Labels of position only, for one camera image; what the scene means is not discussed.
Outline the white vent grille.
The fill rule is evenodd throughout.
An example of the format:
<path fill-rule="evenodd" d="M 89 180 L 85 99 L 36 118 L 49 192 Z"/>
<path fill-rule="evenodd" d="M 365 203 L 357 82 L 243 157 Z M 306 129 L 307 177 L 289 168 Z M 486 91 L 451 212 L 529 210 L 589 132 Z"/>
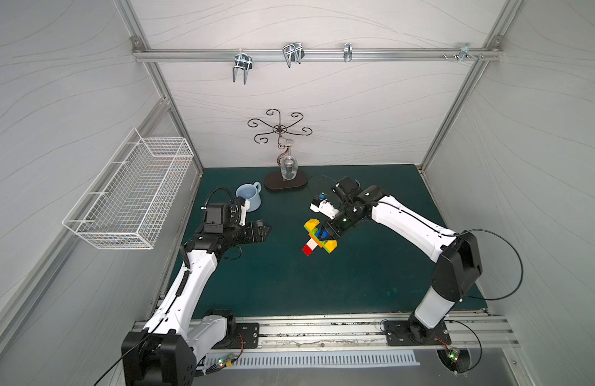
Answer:
<path fill-rule="evenodd" d="M 229 369 L 392 368 L 420 366 L 413 350 L 246 352 Z"/>

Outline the light blue mug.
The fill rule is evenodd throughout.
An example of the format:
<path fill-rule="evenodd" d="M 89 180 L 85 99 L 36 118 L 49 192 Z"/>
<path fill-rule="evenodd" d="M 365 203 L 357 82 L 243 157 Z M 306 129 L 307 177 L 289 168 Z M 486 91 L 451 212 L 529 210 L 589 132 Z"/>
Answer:
<path fill-rule="evenodd" d="M 261 205 L 261 190 L 260 182 L 246 183 L 236 189 L 236 196 L 248 202 L 247 212 L 255 212 Z"/>

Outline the red lego brick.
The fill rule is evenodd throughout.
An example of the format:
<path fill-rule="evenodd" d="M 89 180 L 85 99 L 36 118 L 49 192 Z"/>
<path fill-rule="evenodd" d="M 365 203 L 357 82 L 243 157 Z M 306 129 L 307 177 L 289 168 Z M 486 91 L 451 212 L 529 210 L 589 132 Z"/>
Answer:
<path fill-rule="evenodd" d="M 311 248 L 311 247 L 309 247 L 308 245 L 305 245 L 305 246 L 302 248 L 302 252 L 304 252 L 304 254 L 305 254 L 307 257 L 308 257 L 308 256 L 310 256 L 310 254 L 312 254 L 313 250 L 312 250 L 312 248 Z"/>

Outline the green table mat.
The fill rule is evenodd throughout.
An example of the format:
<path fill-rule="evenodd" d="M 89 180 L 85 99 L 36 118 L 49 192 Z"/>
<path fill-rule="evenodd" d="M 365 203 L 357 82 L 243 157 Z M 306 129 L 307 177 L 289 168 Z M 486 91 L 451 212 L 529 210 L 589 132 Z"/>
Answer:
<path fill-rule="evenodd" d="M 442 225 L 443 219 L 413 165 L 307 167 L 309 183 L 289 191 L 261 191 L 248 220 L 264 220 L 268 238 L 228 250 L 204 287 L 194 318 L 215 309 L 238 317 L 410 312 L 429 289 L 434 264 L 389 228 L 365 221 L 328 253 L 302 251 L 314 217 L 310 202 L 342 177 L 376 185 L 403 205 Z"/>

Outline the aluminium top rail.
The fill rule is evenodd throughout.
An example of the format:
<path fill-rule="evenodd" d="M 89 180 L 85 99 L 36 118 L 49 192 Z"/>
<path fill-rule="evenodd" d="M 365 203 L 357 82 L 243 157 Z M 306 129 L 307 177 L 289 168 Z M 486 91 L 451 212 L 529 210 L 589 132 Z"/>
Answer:
<path fill-rule="evenodd" d="M 409 62 L 409 61 L 447 61 L 442 55 L 451 56 L 460 48 L 355 48 L 351 62 Z M 500 60 L 502 50 L 471 48 L 474 54 L 485 56 L 485 61 Z M 339 62 L 343 60 L 341 48 L 304 48 L 305 62 Z M 281 48 L 251 49 L 150 49 L 135 52 L 140 63 L 232 63 L 235 56 L 245 53 L 255 63 L 284 62 Z"/>

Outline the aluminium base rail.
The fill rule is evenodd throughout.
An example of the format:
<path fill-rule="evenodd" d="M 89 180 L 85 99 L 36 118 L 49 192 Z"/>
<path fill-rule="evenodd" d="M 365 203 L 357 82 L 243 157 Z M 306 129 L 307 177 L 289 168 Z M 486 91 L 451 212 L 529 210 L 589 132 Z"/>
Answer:
<path fill-rule="evenodd" d="M 294 315 L 243 317 L 238 323 L 257 323 L 260 352 L 389 350 L 384 322 L 406 320 L 407 313 Z M 445 334 L 452 345 L 474 348 L 520 346 L 508 319 L 483 310 L 452 311 L 445 318 Z"/>

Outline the green lego brick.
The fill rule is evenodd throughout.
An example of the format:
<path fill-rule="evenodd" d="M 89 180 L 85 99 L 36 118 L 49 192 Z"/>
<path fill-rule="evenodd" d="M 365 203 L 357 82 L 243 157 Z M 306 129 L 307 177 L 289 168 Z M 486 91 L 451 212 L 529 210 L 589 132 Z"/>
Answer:
<path fill-rule="evenodd" d="M 318 244 L 322 244 L 325 242 L 325 240 L 322 239 L 322 229 L 321 228 L 317 228 L 317 227 L 313 227 L 310 231 L 309 231 L 309 236 Z"/>

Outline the blue lego brick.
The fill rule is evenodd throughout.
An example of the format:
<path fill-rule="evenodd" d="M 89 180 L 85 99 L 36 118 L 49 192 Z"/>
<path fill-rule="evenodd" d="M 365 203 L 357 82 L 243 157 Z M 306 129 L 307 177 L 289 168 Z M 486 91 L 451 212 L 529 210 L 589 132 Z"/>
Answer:
<path fill-rule="evenodd" d="M 326 239 L 328 238 L 328 232 L 325 228 L 320 228 L 317 231 L 316 236 L 318 239 L 320 239 L 320 241 L 326 241 Z"/>

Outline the orange lego brick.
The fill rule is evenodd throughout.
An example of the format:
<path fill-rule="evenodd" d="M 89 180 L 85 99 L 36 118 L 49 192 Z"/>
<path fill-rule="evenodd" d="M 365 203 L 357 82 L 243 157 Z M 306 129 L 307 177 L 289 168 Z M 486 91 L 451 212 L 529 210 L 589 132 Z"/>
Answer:
<path fill-rule="evenodd" d="M 318 239 L 317 236 L 313 236 L 313 235 L 310 235 L 310 236 L 316 242 L 316 244 L 318 245 L 318 247 L 323 248 L 323 246 L 324 246 L 324 242 L 323 241 L 320 241 L 320 239 Z"/>

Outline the metal hook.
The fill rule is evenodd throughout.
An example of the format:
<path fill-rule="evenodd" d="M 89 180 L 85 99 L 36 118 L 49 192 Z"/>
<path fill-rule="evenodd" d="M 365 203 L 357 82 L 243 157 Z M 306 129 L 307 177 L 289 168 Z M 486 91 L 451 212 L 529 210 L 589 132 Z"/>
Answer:
<path fill-rule="evenodd" d="M 233 82 L 236 83 L 238 74 L 241 72 L 243 76 L 243 84 L 246 85 L 249 72 L 252 70 L 253 59 L 251 56 L 240 53 L 234 58 L 233 65 Z"/>
<path fill-rule="evenodd" d="M 479 62 L 485 60 L 485 56 L 481 54 L 474 54 L 471 51 L 471 45 L 469 43 L 464 43 L 463 46 L 459 49 L 459 51 L 451 56 L 442 55 L 442 58 L 447 61 L 454 61 L 456 63 L 461 63 L 464 61 L 471 61 L 471 62 Z"/>
<path fill-rule="evenodd" d="M 305 56 L 304 47 L 301 43 L 289 43 L 282 48 L 282 54 L 288 68 L 291 68 L 293 63 L 301 64 Z"/>
<path fill-rule="evenodd" d="M 350 63 L 353 56 L 353 47 L 351 43 L 345 43 L 343 46 L 343 60 L 345 63 Z"/>

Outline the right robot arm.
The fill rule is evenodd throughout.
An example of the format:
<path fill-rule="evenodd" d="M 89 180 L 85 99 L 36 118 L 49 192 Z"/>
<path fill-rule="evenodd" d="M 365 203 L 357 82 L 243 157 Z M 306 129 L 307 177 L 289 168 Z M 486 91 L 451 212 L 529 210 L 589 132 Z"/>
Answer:
<path fill-rule="evenodd" d="M 394 196 L 372 185 L 362 188 L 346 176 L 331 191 L 340 205 L 325 194 L 316 195 L 310 210 L 326 220 L 310 233 L 315 244 L 332 252 L 351 228 L 365 220 L 383 225 L 423 252 L 434 264 L 429 289 L 397 336 L 417 345 L 432 344 L 435 332 L 447 314 L 468 296 L 482 275 L 482 261 L 476 228 L 460 233 L 444 228 L 409 209 Z"/>

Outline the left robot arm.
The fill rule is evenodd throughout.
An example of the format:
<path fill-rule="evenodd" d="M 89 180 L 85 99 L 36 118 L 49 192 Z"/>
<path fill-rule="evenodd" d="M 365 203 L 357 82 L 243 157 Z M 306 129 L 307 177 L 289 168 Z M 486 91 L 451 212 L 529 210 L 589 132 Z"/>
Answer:
<path fill-rule="evenodd" d="M 122 365 L 128 385 L 191 385 L 197 377 L 228 368 L 241 358 L 228 354 L 207 368 L 200 363 L 213 347 L 246 340 L 230 310 L 213 310 L 194 331 L 192 315 L 208 280 L 224 254 L 231 248 L 266 240 L 271 227 L 263 220 L 249 222 L 247 215 L 261 205 L 261 185 L 249 194 L 241 188 L 230 191 L 226 204 L 212 203 L 208 196 L 202 207 L 203 221 L 194 236 L 183 244 L 183 264 L 159 308 L 141 331 L 130 331 L 122 342 Z"/>

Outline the black metal mug tree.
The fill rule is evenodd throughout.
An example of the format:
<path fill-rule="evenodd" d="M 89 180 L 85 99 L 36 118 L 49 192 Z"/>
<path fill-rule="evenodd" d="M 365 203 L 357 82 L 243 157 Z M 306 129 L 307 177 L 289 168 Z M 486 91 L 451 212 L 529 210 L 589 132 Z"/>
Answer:
<path fill-rule="evenodd" d="M 310 127 L 304 126 L 298 132 L 292 131 L 297 124 L 301 123 L 304 119 L 302 113 L 293 112 L 290 114 L 290 117 L 294 120 L 293 123 L 289 125 L 284 125 L 282 120 L 281 111 L 278 109 L 268 109 L 265 114 L 268 117 L 276 117 L 278 119 L 277 122 L 274 124 L 268 123 L 261 118 L 252 118 L 249 119 L 247 122 L 248 127 L 250 128 L 258 128 L 259 125 L 264 125 L 267 127 L 267 130 L 262 133 L 257 133 L 253 140 L 255 143 L 259 145 L 266 144 L 270 141 L 270 137 L 273 135 L 277 136 L 277 146 L 278 149 L 281 151 L 281 154 L 277 157 L 277 165 L 279 171 L 274 171 L 269 173 L 264 178 L 264 186 L 268 191 L 291 191 L 302 189 L 307 185 L 308 177 L 307 174 L 299 169 L 295 179 L 291 181 L 285 181 L 281 177 L 281 169 L 279 166 L 280 158 L 286 154 L 292 155 L 292 148 L 294 146 L 294 140 L 292 137 L 308 137 L 312 135 L 313 130 Z"/>

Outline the yellow lego brick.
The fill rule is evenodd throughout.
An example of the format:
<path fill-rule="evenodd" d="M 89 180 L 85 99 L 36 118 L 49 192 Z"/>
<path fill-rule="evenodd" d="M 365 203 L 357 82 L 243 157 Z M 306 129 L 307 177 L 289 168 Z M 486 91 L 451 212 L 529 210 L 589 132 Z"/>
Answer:
<path fill-rule="evenodd" d="M 320 225 L 320 221 L 317 219 L 311 219 L 308 220 L 305 224 L 304 224 L 304 228 L 309 232 L 309 233 L 314 233 L 317 229 L 318 226 Z"/>
<path fill-rule="evenodd" d="M 337 245 L 338 242 L 333 240 L 322 242 L 323 249 L 325 249 L 328 253 L 332 253 L 336 249 Z"/>

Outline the white lego brick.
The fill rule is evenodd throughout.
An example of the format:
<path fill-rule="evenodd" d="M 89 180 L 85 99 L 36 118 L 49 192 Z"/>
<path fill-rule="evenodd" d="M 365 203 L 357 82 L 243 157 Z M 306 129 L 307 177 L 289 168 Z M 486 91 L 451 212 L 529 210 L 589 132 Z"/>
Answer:
<path fill-rule="evenodd" d="M 309 239 L 309 241 L 307 242 L 307 247 L 310 250 L 314 250 L 318 248 L 318 242 L 315 239 Z"/>

